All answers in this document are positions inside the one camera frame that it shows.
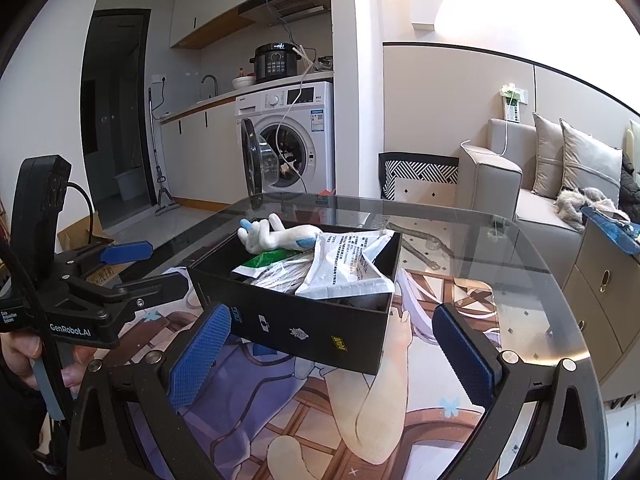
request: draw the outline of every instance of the sofa armrest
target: sofa armrest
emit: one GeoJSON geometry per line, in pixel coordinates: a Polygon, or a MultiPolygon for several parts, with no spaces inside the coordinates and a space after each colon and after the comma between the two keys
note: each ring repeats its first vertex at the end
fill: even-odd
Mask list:
{"type": "Polygon", "coordinates": [[[462,149],[456,207],[513,220],[522,182],[520,167],[486,148],[462,149]]]}

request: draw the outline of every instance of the mop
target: mop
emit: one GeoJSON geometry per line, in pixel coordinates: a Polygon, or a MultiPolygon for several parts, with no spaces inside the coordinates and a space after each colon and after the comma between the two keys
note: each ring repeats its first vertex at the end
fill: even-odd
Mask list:
{"type": "Polygon", "coordinates": [[[149,88],[149,120],[151,121],[151,140],[154,144],[154,158],[156,159],[156,173],[158,174],[158,178],[156,182],[160,185],[160,189],[158,189],[158,209],[156,210],[156,216],[160,216],[172,209],[176,209],[180,207],[180,204],[174,202],[174,197],[169,193],[169,190],[164,187],[164,183],[166,182],[166,177],[162,174],[162,168],[160,167],[160,163],[158,162],[158,149],[156,148],[156,134],[154,133],[154,112],[151,104],[151,88],[149,88]],[[169,203],[167,205],[162,205],[162,195],[166,195],[169,203]]]}

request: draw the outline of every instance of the black electric pressure cooker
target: black electric pressure cooker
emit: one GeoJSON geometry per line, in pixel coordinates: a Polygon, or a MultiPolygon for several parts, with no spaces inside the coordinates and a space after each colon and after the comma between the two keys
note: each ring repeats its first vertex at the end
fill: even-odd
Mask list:
{"type": "Polygon", "coordinates": [[[294,47],[290,43],[267,43],[256,48],[255,57],[249,60],[254,64],[255,82],[298,75],[298,60],[302,57],[295,53],[294,47]]]}

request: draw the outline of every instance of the glass table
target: glass table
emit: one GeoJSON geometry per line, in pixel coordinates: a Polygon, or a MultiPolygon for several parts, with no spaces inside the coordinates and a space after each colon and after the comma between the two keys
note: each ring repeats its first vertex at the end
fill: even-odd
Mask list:
{"type": "MultiPolygon", "coordinates": [[[[588,436],[597,457],[592,478],[606,477],[604,410],[590,355],[556,280],[517,225],[503,218],[361,198],[264,194],[188,229],[120,278],[196,266],[237,231],[241,219],[271,213],[295,222],[402,233],[392,302],[398,316],[390,316],[377,376],[230,338],[196,402],[181,409],[224,478],[438,478],[484,413],[470,402],[433,337],[431,315],[443,302],[453,303],[496,348],[512,350],[524,362],[576,363],[574,373],[585,386],[582,416],[594,428],[588,436]]],[[[162,309],[156,314],[166,315],[162,309]]],[[[510,470],[535,407],[523,406],[491,478],[510,470]]],[[[145,449],[156,473],[170,478],[162,461],[154,462],[152,443],[145,449]]],[[[569,474],[558,471],[558,478],[569,474]]]]}

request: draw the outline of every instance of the white bowl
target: white bowl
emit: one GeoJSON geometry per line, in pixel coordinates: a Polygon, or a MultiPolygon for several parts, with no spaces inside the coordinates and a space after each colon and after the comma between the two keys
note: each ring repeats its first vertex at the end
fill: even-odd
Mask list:
{"type": "Polygon", "coordinates": [[[235,90],[247,88],[255,85],[255,75],[246,75],[244,77],[236,77],[232,82],[235,90]]]}

